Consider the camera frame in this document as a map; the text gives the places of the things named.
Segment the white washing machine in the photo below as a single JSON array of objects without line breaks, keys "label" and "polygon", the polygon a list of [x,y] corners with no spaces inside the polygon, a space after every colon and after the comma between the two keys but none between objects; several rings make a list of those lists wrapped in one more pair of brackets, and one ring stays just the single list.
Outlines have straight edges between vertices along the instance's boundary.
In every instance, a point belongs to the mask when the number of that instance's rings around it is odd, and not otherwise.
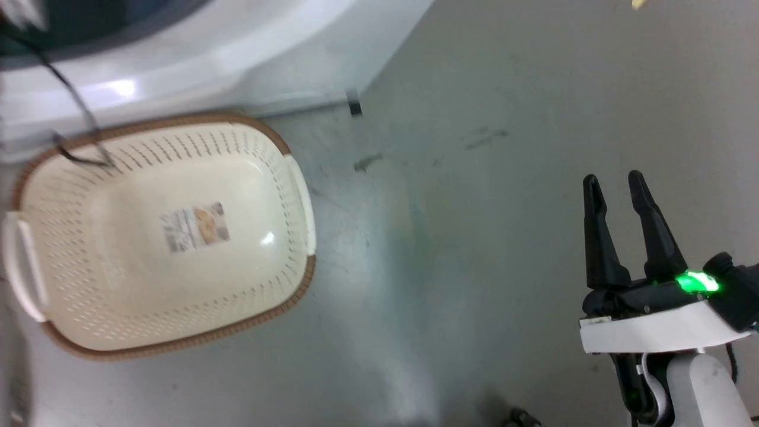
[{"label": "white washing machine", "polygon": [[0,165],[93,125],[368,89],[434,0],[0,0]]}]

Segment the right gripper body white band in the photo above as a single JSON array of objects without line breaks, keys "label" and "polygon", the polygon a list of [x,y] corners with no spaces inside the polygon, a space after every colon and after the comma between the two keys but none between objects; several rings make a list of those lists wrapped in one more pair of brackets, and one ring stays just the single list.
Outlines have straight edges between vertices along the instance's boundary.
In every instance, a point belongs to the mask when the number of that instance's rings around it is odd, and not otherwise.
[{"label": "right gripper body white band", "polygon": [[683,352],[759,333],[759,263],[722,252],[700,270],[593,291],[578,322],[587,353]]}]

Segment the paper label sticker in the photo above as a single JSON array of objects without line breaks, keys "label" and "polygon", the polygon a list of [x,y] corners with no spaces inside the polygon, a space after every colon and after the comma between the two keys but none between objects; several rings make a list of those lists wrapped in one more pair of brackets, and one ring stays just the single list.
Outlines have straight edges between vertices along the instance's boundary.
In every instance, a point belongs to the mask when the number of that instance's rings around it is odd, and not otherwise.
[{"label": "paper label sticker", "polygon": [[159,220],[171,254],[195,252],[230,240],[220,202],[166,212]]}]

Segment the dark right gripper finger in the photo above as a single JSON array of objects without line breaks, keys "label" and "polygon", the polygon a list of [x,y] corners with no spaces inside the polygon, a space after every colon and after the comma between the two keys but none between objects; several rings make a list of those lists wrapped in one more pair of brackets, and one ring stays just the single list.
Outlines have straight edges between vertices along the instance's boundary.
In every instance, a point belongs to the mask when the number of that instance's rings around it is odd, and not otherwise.
[{"label": "dark right gripper finger", "polygon": [[596,175],[583,179],[585,205],[586,285],[591,289],[624,289],[632,285],[628,269],[619,262],[605,216],[607,203]]},{"label": "dark right gripper finger", "polygon": [[643,270],[648,279],[669,281],[688,269],[674,235],[655,202],[643,174],[632,170],[628,175],[632,205],[642,223],[647,260]]}]

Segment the cream laundry basket brown rim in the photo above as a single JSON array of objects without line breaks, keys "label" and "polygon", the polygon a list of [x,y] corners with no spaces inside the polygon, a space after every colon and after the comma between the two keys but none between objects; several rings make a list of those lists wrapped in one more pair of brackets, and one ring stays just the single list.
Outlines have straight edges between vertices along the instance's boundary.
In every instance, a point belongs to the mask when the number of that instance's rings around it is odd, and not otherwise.
[{"label": "cream laundry basket brown rim", "polygon": [[[0,251],[11,294],[60,348],[111,361],[200,345],[305,297],[315,219],[282,136],[235,113],[187,114],[65,139],[17,174]],[[159,216],[220,202],[230,240],[171,254]]]}]

